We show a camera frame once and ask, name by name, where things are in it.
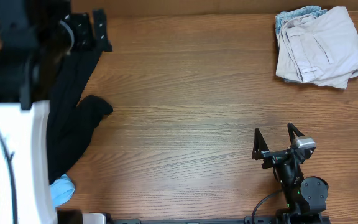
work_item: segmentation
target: wooden table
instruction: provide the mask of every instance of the wooden table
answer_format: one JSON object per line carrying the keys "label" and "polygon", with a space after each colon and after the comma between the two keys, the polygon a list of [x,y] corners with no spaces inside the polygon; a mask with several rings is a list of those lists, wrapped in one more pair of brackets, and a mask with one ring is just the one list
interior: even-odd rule
{"label": "wooden table", "polygon": [[[350,13],[358,31],[358,12]],[[305,176],[329,183],[325,215],[358,223],[358,78],[346,90],[275,77],[273,14],[116,18],[84,96],[114,113],[68,172],[63,208],[143,220],[243,218],[279,189],[251,159],[254,129],[289,145],[287,123],[314,138]],[[259,208],[273,215],[281,196]]]}

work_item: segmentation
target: blue fabric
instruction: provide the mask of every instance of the blue fabric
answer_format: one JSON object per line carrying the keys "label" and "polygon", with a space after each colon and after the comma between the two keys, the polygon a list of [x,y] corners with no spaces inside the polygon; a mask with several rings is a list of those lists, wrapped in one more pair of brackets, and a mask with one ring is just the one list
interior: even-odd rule
{"label": "blue fabric", "polygon": [[49,188],[50,196],[55,208],[68,202],[75,190],[74,184],[66,174],[55,180],[53,184],[49,185]]}
{"label": "blue fabric", "polygon": [[289,21],[290,19],[307,14],[319,17],[321,15],[324,15],[326,12],[327,9],[321,10],[321,7],[319,6],[306,6],[291,12],[281,12],[276,16],[276,34],[280,33],[281,26],[284,25],[284,23],[286,21]]}

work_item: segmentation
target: black fabric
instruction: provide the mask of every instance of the black fabric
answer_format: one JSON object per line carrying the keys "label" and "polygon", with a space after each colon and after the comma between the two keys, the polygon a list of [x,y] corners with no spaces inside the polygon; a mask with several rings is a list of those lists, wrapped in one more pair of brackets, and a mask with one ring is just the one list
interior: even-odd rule
{"label": "black fabric", "polygon": [[87,96],[79,104],[101,50],[74,52],[67,56],[50,92],[47,124],[48,177],[52,184],[83,155],[95,127],[112,107],[97,96]]}

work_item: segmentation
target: light blue cloth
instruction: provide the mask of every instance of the light blue cloth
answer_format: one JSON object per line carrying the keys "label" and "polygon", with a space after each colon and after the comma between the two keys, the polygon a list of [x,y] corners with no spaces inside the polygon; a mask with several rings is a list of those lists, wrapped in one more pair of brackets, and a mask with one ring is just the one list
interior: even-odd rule
{"label": "light blue cloth", "polygon": [[328,10],[323,9],[321,10],[321,7],[319,6],[306,6],[291,12],[281,12],[276,16],[276,34],[280,33],[281,26],[286,23],[286,21],[289,21],[290,19],[296,18],[298,16],[304,16],[307,14],[319,17],[324,15]]}
{"label": "light blue cloth", "polygon": [[74,194],[74,184],[66,174],[55,180],[55,182],[49,185],[50,196],[52,198],[53,206],[59,207],[68,202]]}

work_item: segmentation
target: stack of folded clothes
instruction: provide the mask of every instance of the stack of folded clothes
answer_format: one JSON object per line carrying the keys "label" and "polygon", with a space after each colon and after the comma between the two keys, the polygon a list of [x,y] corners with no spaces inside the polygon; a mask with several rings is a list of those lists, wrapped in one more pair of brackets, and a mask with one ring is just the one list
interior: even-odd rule
{"label": "stack of folded clothes", "polygon": [[358,35],[345,7],[307,6],[275,19],[277,76],[341,89],[358,76]]}

